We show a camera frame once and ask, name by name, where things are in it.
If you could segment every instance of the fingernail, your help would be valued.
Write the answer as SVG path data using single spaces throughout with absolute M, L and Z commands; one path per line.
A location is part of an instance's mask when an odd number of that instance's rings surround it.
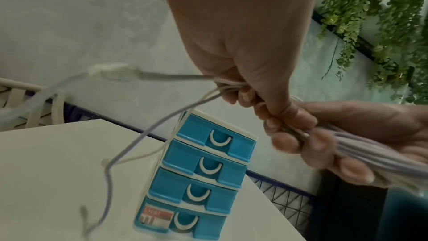
M 271 119 L 268 119 L 268 120 L 266 121 L 266 125 L 267 125 L 269 128 L 271 128 L 271 129 L 273 129 L 273 128 L 275 128 L 275 127 L 276 127 L 275 122 L 274 122 L 274 121 L 272 121 Z
M 353 172 L 349 170 L 348 168 L 342 168 L 342 173 L 352 179 L 355 180 L 363 180 L 366 184 L 371 184 L 375 181 L 375 175 L 374 174 L 366 174 L 365 176 L 362 176 L 361 174 L 358 174 L 356 172 Z
M 316 135 L 313 135 L 312 137 L 309 137 L 309 146 L 311 147 L 311 149 L 321 152 L 325 150 L 327 145 Z
M 304 110 L 299 110 L 296 115 L 296 122 L 306 128 L 312 128 L 317 125 L 318 120 Z
M 250 89 L 247 92 L 240 91 L 239 93 L 242 97 L 242 100 L 244 100 L 247 103 L 251 102 L 254 99 L 254 91 L 252 89 Z

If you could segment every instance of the gray cable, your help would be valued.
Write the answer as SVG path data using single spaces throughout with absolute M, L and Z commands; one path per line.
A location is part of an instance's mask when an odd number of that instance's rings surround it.
M 199 106 L 201 104 L 208 103 L 208 102 L 210 102 L 210 101 L 212 101 L 218 97 L 221 97 L 223 94 L 231 92 L 231 91 L 236 91 L 236 89 L 224 90 L 222 93 L 216 94 L 216 95 L 214 95 L 210 98 L 207 98 L 205 100 L 198 101 L 196 103 L 187 105 L 187 106 L 185 106 L 179 110 L 176 110 L 173 113 L 163 117 L 162 119 L 157 121 L 155 124 L 150 126 L 147 130 L 145 130 L 141 135 L 139 135 L 131 144 L 129 144 L 125 149 L 123 149 L 118 155 L 116 155 L 107 164 L 107 166 L 105 167 L 105 170 L 104 170 L 104 177 L 106 178 L 106 182 L 107 182 L 107 201 L 106 201 L 106 206 L 104 208 L 104 212 L 103 212 L 101 218 L 99 219 L 99 221 L 97 223 L 93 224 L 92 226 L 90 226 L 86 229 L 86 231 L 84 232 L 84 236 L 87 237 L 93 230 L 95 230 L 97 227 L 99 227 L 104 222 L 104 220 L 106 219 L 106 217 L 110 211 L 111 199 L 113 197 L 113 182 L 111 180 L 110 169 L 114 166 L 114 164 L 116 164 L 123 156 L 125 156 L 127 153 L 129 153 L 140 141 L 142 141 L 147 135 L 149 135 L 155 128 L 157 128 L 158 126 L 160 126 L 161 124 L 163 124 L 167 120 L 171 119 L 175 115 L 180 114 L 183 111 L 186 111 L 190 108 L 194 108 L 196 106 Z

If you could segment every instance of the blue drawer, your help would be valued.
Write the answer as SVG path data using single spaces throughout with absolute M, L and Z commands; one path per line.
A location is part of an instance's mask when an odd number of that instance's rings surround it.
M 199 175 L 224 186 L 241 188 L 247 166 L 172 140 L 162 165 L 188 175 Z
M 181 204 L 184 202 L 192 206 L 203 206 L 207 211 L 230 214 L 230 209 L 238 192 L 159 168 L 148 193 L 150 196 L 171 203 Z
M 255 141 L 191 114 L 177 135 L 200 146 L 208 146 L 230 157 L 250 162 Z
M 157 233 L 191 236 L 205 240 L 218 240 L 225 216 L 215 216 L 182 209 L 145 198 L 134 225 Z

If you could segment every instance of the hand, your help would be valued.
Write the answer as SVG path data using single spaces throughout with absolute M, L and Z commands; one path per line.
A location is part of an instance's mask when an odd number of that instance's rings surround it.
M 383 143 L 403 155 L 428 164 L 428 107 L 378 104 L 369 102 L 324 102 L 301 105 L 318 119 L 349 133 Z M 281 120 L 272 116 L 264 104 L 255 106 L 256 115 L 272 137 L 275 149 L 301 157 L 311 167 L 328 169 L 343 180 L 358 185 L 388 186 L 375 179 L 372 170 L 353 158 L 335 156 L 335 139 L 331 132 L 312 129 L 304 146 L 287 133 L 279 132 Z
M 206 75 L 252 88 L 225 100 L 251 107 L 264 100 L 286 123 L 311 128 L 316 119 L 289 99 L 314 0 L 168 0 L 190 58 Z

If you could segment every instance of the white chair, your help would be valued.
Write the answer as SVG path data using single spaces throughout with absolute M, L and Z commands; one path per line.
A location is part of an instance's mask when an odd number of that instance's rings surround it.
M 15 80 L 9 80 L 0 78 L 0 86 L 3 88 L 3 93 L 8 93 L 8 98 L 4 105 L 5 108 L 13 108 L 25 101 L 25 91 L 38 92 L 45 87 L 19 82 Z M 62 92 L 57 93 L 52 97 L 51 117 L 52 124 L 63 124 L 64 123 L 64 102 L 65 94 Z M 38 127 L 41 120 L 41 114 L 43 106 L 40 105 L 28 114 L 25 128 Z M 0 131 L 13 130 L 15 128 L 15 121 L 8 122 L 0 125 Z

